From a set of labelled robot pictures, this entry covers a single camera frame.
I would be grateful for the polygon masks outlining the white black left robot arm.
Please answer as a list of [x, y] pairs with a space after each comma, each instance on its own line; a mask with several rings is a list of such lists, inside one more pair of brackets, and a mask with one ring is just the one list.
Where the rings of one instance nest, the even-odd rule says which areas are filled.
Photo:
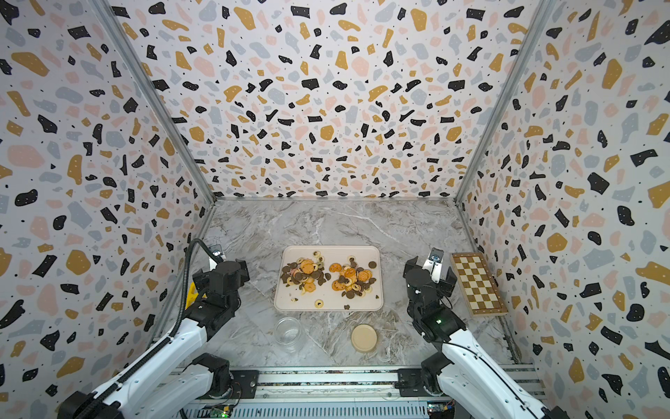
[[166, 418], [201, 396], [240, 398], [242, 386], [235, 384], [230, 362], [214, 354], [200, 354], [174, 380], [162, 382], [234, 318], [242, 305], [239, 289], [249, 280], [247, 264], [240, 259], [198, 271], [199, 296], [177, 330], [92, 392], [73, 393], [61, 403], [57, 417]]

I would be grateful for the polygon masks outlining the jar with beige lid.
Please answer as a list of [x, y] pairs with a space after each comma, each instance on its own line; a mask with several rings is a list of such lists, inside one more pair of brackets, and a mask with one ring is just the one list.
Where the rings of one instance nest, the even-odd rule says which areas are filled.
[[274, 338], [279, 347], [293, 353], [300, 350], [303, 346], [305, 332], [297, 319], [284, 317], [275, 326]]

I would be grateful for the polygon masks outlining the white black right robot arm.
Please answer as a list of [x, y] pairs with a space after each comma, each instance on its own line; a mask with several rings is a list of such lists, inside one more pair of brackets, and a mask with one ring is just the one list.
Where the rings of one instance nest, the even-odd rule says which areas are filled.
[[473, 333], [443, 299], [453, 287], [447, 277], [444, 251], [433, 248], [422, 262], [406, 262], [403, 278], [408, 315], [418, 334], [437, 352], [422, 362], [422, 387], [445, 394], [474, 418], [567, 418], [559, 407], [547, 408], [515, 382], [478, 343]]

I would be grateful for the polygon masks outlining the round beige jar lid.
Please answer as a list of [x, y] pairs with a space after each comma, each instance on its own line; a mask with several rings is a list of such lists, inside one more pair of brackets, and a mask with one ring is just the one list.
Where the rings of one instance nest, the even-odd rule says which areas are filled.
[[370, 353], [378, 343], [378, 335], [372, 326], [361, 324], [352, 330], [351, 342], [356, 351]]

